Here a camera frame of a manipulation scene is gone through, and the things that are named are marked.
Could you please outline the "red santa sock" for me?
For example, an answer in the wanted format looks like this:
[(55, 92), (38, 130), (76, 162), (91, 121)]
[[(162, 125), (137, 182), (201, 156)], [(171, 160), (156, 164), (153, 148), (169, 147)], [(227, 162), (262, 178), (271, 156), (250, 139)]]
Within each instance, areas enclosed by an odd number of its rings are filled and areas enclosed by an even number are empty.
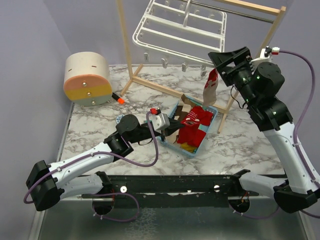
[(177, 143), (187, 143), (188, 145), (198, 148), (207, 133), (199, 130), (200, 124), (184, 125), (185, 127), (179, 130)]

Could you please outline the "red beige reindeer sock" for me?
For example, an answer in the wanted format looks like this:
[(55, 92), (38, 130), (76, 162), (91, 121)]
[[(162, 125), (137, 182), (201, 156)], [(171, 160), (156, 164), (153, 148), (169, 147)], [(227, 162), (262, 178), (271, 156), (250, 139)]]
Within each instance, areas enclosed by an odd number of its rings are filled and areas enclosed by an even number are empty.
[(216, 103), (216, 91), (219, 85), (219, 73), (214, 68), (208, 75), (207, 82), (203, 89), (203, 106), (208, 107)]

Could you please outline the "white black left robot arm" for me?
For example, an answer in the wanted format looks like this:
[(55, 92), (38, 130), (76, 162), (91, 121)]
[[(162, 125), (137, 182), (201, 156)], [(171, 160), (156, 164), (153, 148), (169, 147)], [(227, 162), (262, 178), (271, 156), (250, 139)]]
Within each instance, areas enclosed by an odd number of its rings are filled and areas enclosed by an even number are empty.
[(28, 191), (23, 202), (34, 204), (40, 212), (53, 207), (61, 199), (76, 195), (106, 197), (111, 186), (104, 173), (85, 177), (82, 175), (117, 160), (124, 160), (139, 167), (151, 167), (156, 164), (156, 159), (145, 164), (126, 158), (133, 152), (131, 145), (152, 139), (157, 146), (157, 136), (165, 138), (183, 127), (184, 124), (169, 118), (165, 113), (149, 111), (143, 124), (140, 124), (133, 114), (124, 115), (115, 126), (116, 131), (90, 150), (61, 162), (47, 164), (41, 160), (35, 163), (26, 180)]

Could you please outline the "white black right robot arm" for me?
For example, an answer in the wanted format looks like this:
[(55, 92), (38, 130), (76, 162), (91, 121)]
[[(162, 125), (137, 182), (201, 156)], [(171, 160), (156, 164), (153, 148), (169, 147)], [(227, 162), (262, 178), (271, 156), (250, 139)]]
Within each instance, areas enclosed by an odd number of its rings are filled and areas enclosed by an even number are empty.
[(265, 47), (252, 58), (247, 47), (208, 54), (226, 86), (234, 86), (247, 105), (250, 118), (271, 143), (286, 174), (276, 179), (242, 170), (233, 175), (229, 189), (240, 196), (253, 191), (273, 199), (287, 213), (303, 211), (320, 197), (320, 175), (298, 138), (300, 122), (294, 122), (285, 103), (277, 98), (285, 78), (272, 56), (282, 50)]

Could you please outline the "white plastic clip hanger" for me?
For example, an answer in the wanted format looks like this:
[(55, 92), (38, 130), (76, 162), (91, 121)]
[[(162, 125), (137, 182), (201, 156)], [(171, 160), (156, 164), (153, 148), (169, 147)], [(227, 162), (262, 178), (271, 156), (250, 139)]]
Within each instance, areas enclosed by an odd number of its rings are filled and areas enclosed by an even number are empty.
[(144, 49), (144, 60), (150, 53), (161, 55), (167, 68), (169, 59), (179, 59), (181, 70), (199, 65), (200, 75), (213, 67), (209, 52), (224, 52), (227, 13), (194, 0), (149, 1), (133, 35), (132, 42)]

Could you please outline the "yellow sock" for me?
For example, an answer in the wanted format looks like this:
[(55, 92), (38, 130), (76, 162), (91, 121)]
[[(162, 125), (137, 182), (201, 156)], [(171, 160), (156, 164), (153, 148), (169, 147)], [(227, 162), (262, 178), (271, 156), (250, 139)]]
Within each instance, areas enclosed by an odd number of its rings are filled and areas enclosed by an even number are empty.
[(185, 150), (185, 151), (187, 151), (187, 152), (189, 152), (189, 153), (192, 153), (192, 154), (195, 153), (195, 152), (197, 151), (197, 149), (198, 149), (196, 146), (189, 145), (189, 144), (187, 144), (186, 142), (180, 144), (180, 147), (181, 147), (183, 150)]

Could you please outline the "cream ribbed sock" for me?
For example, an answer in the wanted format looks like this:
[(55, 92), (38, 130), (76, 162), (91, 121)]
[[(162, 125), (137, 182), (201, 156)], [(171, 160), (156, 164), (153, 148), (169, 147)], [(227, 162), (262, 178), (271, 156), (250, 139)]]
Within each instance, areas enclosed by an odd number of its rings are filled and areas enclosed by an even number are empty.
[(172, 119), (175, 120), (173, 127), (169, 129), (168, 136), (165, 137), (169, 144), (174, 144), (178, 141), (179, 127), (182, 126), (181, 122), (185, 119), (193, 107), (194, 104), (183, 94), (179, 99), (176, 110), (172, 117)]

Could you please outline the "blue perforated plastic basket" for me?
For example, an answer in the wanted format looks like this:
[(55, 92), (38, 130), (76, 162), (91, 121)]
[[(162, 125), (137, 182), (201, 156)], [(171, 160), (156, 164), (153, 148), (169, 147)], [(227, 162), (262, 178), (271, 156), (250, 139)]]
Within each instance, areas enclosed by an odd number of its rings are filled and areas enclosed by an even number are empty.
[(183, 94), (169, 114), (169, 119), (177, 120), (182, 128), (174, 130), (164, 140), (157, 139), (162, 145), (193, 158), (200, 152), (217, 115), (215, 107), (202, 106), (196, 99)]

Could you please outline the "red snowflake sock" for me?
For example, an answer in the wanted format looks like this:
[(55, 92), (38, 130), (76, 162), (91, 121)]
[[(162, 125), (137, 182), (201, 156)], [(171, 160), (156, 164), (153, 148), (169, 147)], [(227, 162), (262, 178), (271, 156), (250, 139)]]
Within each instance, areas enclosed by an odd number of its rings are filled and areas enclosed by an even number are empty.
[(185, 125), (204, 125), (209, 126), (214, 114), (210, 111), (204, 110), (201, 106), (193, 107), (190, 112), (183, 119), (182, 123)]

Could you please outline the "orange black highlighter pen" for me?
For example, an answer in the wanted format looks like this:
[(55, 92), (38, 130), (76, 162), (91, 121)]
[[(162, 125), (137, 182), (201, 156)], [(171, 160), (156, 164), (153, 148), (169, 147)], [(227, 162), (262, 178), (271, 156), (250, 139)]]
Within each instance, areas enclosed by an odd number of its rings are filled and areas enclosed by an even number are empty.
[(123, 105), (125, 103), (125, 101), (114, 92), (112, 93), (111, 97), (121, 105)]

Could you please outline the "metal hanging rod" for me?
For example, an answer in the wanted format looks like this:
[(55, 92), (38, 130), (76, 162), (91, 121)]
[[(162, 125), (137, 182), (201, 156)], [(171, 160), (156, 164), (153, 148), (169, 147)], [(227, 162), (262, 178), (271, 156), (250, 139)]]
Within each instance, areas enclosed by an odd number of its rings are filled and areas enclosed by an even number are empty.
[(197, 7), (208, 8), (208, 9), (211, 9), (211, 10), (217, 10), (217, 11), (221, 11), (221, 12), (226, 12), (226, 13), (230, 13), (230, 14), (233, 14), (233, 15), (236, 15), (236, 16), (240, 16), (240, 17), (244, 17), (244, 18), (248, 18), (248, 19), (252, 19), (252, 20), (257, 20), (257, 21), (264, 22), (264, 23), (269, 23), (269, 24), (273, 24), (274, 23), (274, 21), (271, 20), (271, 19), (266, 19), (266, 18), (262, 18), (262, 17), (250, 15), (250, 14), (245, 14), (245, 13), (241, 13), (241, 12), (238, 12), (238, 11), (232, 11), (232, 10), (225, 9), (225, 8), (215, 7), (215, 6), (212, 6), (212, 5), (200, 3), (200, 2), (195, 1), (195, 0), (192, 0), (190, 3), (193, 4), (193, 5), (196, 5)]

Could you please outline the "pastel round drawer box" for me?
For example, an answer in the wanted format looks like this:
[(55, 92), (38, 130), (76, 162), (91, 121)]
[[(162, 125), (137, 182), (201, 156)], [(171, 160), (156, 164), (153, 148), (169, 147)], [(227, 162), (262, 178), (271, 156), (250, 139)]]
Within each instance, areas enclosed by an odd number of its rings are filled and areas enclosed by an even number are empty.
[(109, 64), (96, 52), (77, 52), (65, 61), (63, 90), (77, 105), (94, 107), (109, 101), (113, 93), (109, 80)]

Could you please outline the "black mounting rail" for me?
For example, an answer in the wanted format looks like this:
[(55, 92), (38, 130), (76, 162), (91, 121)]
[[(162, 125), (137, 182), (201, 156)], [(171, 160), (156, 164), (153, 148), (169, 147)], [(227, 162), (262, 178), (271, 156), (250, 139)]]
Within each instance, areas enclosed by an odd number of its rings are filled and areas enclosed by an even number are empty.
[(229, 199), (240, 199), (244, 194), (231, 175), (109, 175), (102, 193), (110, 197), (96, 197), (97, 201), (114, 200), (118, 208), (136, 204), (127, 196), (115, 196), (121, 187), (134, 196), (141, 208), (227, 208)]

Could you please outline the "wooden hanger rack frame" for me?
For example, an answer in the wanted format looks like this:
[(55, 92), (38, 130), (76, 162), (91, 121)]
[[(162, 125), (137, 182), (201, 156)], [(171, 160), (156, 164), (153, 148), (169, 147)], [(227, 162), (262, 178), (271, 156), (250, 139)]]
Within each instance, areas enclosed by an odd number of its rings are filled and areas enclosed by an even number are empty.
[[(264, 14), (275, 16), (275, 20), (269, 21), (269, 23), (271, 23), (272, 26), (270, 27), (266, 37), (264, 38), (264, 40), (261, 44), (262, 47), (265, 47), (271, 41), (279, 24), (283, 20), (285, 13), (286, 13), (286, 9), (287, 9), (285, 6), (282, 6), (281, 8), (277, 9), (277, 8), (259, 5), (256, 3), (247, 2), (247, 1), (243, 1), (243, 0), (226, 0), (226, 1), (224, 1), (224, 3), (227, 5), (232, 5), (232, 6), (248, 9), (248, 10), (251, 10), (254, 12), (259, 12), (259, 13), (264, 13)], [(179, 9), (170, 7), (170, 4), (168, 2), (166, 2), (165, 4), (160, 4), (160, 3), (156, 3), (154, 0), (150, 1), (149, 4), (147, 5), (147, 8), (146, 8), (139, 24), (138, 24), (133, 36), (132, 36), (132, 40), (136, 45), (138, 45), (140, 47), (143, 47), (147, 50), (152, 50), (152, 51), (164, 53), (167, 57), (173, 56), (173, 57), (184, 59), (186, 62), (188, 62), (188, 61), (197, 62), (201, 65), (201, 72), (204, 74), (206, 67), (209, 66), (209, 63), (206, 62), (205, 60), (200, 59), (200, 58), (196, 58), (194, 56), (187, 55), (184, 53), (180, 53), (177, 51), (168, 50), (166, 48), (161, 48), (156, 45), (143, 44), (140, 41), (138, 41), (138, 35), (144, 29), (143, 28), (144, 24), (146, 24), (148, 20), (151, 20), (151, 21), (155, 21), (155, 22), (160, 23), (165, 26), (172, 26), (172, 27), (181, 29), (185, 32), (197, 33), (197, 34), (200, 34), (203, 36), (218, 39), (220, 41), (220, 49), (223, 50), (224, 46), (225, 46), (225, 31), (226, 31), (226, 22), (227, 22), (226, 15), (222, 16), (221, 21), (214, 20), (211, 17), (204, 18), (204, 20), (207, 22), (212, 22), (212, 23), (215, 22), (221, 26), (219, 34), (210, 33), (208, 31), (199, 30), (197, 28), (189, 27), (187, 25), (187, 23), (188, 23), (189, 17), (198, 18), (198, 19), (202, 18), (202, 16), (200, 16), (200, 15), (197, 15), (195, 13), (191, 13), (191, 7), (193, 5), (198, 6), (198, 7), (202, 7), (202, 8), (215, 10), (217, 12), (221, 11), (223, 13), (227, 13), (228, 10), (224, 9), (224, 8), (219, 9), (215, 6), (200, 3), (195, 0), (185, 0), (183, 2), (183, 5), (184, 5), (184, 8), (182, 10), (179, 10)], [(126, 83), (125, 87), (123, 88), (123, 90), (121, 91), (120, 94), (123, 96), (128, 91), (128, 89), (130, 88), (132, 83), (137, 83), (137, 84), (143, 85), (145, 87), (160, 91), (162, 93), (169, 94), (174, 97), (181, 97), (182, 92), (171, 89), (169, 87), (162, 86), (160, 84), (146, 80), (144, 78), (138, 77), (138, 74), (140, 73), (141, 69), (144, 67), (143, 64), (140, 64), (138, 66), (138, 68), (135, 71), (133, 71), (132, 58), (131, 58), (131, 52), (130, 52), (130, 46), (129, 46), (129, 38), (128, 38), (128, 34), (127, 34), (127, 27), (126, 27), (125, 11), (123, 8), (123, 2), (121, 0), (116, 1), (116, 6), (117, 6), (118, 17), (119, 17), (120, 26), (121, 26), (122, 39), (123, 39), (124, 51), (125, 51), (125, 56), (126, 56), (126, 63), (127, 63), (127, 68), (128, 68), (128, 74), (129, 74), (129, 80)], [(172, 12), (178, 13), (179, 15), (183, 15), (184, 16), (183, 24), (178, 24), (176, 22), (169, 21), (164, 18), (159, 18), (159, 17), (152, 15), (152, 11), (153, 11), (154, 7), (163, 8), (166, 11), (172, 11)]]

